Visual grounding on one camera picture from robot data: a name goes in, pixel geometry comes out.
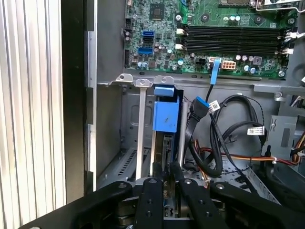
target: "blue connector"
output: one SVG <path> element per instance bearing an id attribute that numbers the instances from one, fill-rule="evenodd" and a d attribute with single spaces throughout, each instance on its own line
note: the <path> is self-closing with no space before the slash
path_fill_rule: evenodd
<path id="1" fill-rule="evenodd" d="M 139 54 L 150 55 L 153 54 L 153 48 L 138 48 Z"/>
<path id="2" fill-rule="evenodd" d="M 154 37 L 154 31 L 143 31 L 143 37 Z"/>

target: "chip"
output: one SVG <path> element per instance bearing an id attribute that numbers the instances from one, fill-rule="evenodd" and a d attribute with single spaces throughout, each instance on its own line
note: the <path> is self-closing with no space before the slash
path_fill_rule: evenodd
<path id="1" fill-rule="evenodd" d="M 150 20 L 163 20 L 164 18 L 164 4 L 151 4 L 149 14 Z"/>
<path id="2" fill-rule="evenodd" d="M 157 33 L 156 34 L 156 39 L 161 39 L 162 38 L 162 34 L 161 33 Z"/>
<path id="3" fill-rule="evenodd" d="M 156 67 L 156 61 L 149 61 L 148 62 L 148 67 L 149 68 L 155 68 Z"/>

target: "white label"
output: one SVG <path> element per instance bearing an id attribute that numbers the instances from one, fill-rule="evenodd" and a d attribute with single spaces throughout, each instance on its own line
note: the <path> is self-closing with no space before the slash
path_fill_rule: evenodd
<path id="1" fill-rule="evenodd" d="M 265 134 L 265 127 L 260 126 L 260 127 L 252 127 L 249 128 L 247 131 L 248 135 L 264 135 Z"/>
<path id="2" fill-rule="evenodd" d="M 217 111 L 220 109 L 220 105 L 217 102 L 217 100 L 210 103 L 209 112 L 213 113 L 214 111 Z"/>

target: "sata port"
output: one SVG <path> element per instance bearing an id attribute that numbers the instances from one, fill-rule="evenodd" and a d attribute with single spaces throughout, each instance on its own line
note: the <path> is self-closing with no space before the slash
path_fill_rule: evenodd
<path id="1" fill-rule="evenodd" d="M 153 42 L 153 38 L 152 37 L 143 37 L 143 41 L 144 42 Z"/>
<path id="2" fill-rule="evenodd" d="M 142 36 L 143 37 L 154 37 L 154 32 L 153 31 L 143 31 Z"/>

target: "red wire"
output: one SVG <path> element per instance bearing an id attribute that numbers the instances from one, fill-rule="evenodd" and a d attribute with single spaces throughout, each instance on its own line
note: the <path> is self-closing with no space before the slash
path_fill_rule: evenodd
<path id="1" fill-rule="evenodd" d="M 213 150 L 211 148 L 200 148 L 201 151 L 207 151 L 207 152 L 212 152 Z M 260 159 L 261 161 L 263 161 L 262 159 L 266 159 L 266 161 L 270 161 L 270 159 L 274 160 L 272 157 L 251 157 L 251 156 L 242 156 L 242 155 L 236 155 L 236 154 L 231 154 L 231 156 L 236 156 L 236 157 L 241 157 L 241 158 L 252 158 L 252 159 Z M 286 161 L 280 158 L 277 158 L 277 161 L 289 166 L 295 166 L 295 163 L 290 162 L 290 161 Z"/>

